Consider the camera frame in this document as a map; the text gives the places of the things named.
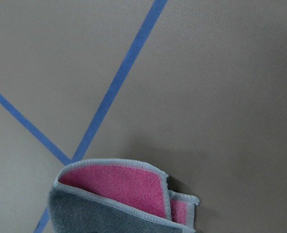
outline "pink fabric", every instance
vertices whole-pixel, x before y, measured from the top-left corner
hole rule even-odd
[[[171,200],[172,220],[174,222],[186,225],[188,209],[187,204],[179,200]]]
[[[166,218],[161,181],[140,168],[92,165],[64,174],[59,182]]]

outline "thin blue line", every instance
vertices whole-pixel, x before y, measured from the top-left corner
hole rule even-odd
[[[34,135],[52,154],[64,165],[71,163],[71,160],[51,142],[40,130],[27,120],[9,101],[0,94],[0,104],[17,119],[32,135]]]
[[[41,216],[41,219],[38,222],[36,229],[33,231],[33,233],[42,233],[48,223],[49,218],[50,216],[48,215],[48,208],[46,208]]]
[[[79,161],[85,155],[89,148],[98,128],[100,127],[106,113],[112,105],[114,98],[118,94],[126,76],[133,66],[139,52],[144,46],[153,26],[158,20],[167,0],[155,0],[148,15],[146,16],[141,28],[139,29],[132,45],[130,46],[123,62],[120,65],[104,99],[102,100],[97,112],[94,115],[83,139],[81,140],[73,158],[72,162]]]

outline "gray floor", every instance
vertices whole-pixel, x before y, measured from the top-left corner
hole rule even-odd
[[[0,1],[0,93],[72,157],[151,4]],[[84,158],[111,157],[197,195],[201,233],[287,232],[287,1],[168,1]],[[0,232],[62,167],[0,105]]]

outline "gray fabric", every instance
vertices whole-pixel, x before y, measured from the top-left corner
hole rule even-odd
[[[182,233],[56,188],[48,206],[56,233]]]

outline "microfiber cloth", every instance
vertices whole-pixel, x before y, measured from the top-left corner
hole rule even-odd
[[[195,196],[167,188],[168,175],[128,159],[64,167],[50,191],[56,233],[194,233]]]

